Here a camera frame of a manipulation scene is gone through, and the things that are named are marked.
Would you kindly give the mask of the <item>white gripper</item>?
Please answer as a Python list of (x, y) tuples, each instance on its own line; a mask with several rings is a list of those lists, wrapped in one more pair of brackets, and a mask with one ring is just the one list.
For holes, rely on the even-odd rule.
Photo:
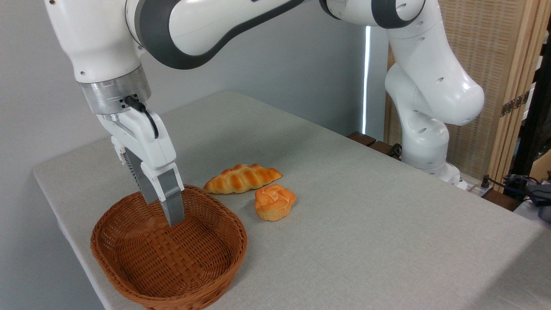
[[(173, 227), (185, 217), (181, 196), (184, 186), (175, 167), (176, 152), (167, 128), (158, 114), (151, 113), (150, 116), (157, 126), (158, 135), (146, 114), (134, 108), (116, 114), (115, 120), (109, 120), (108, 115), (97, 117), (112, 135), (114, 149), (119, 159), (125, 160), (146, 203), (151, 204), (159, 199), (168, 224)], [(150, 171), (158, 171), (157, 192), (142, 171), (142, 162)]]

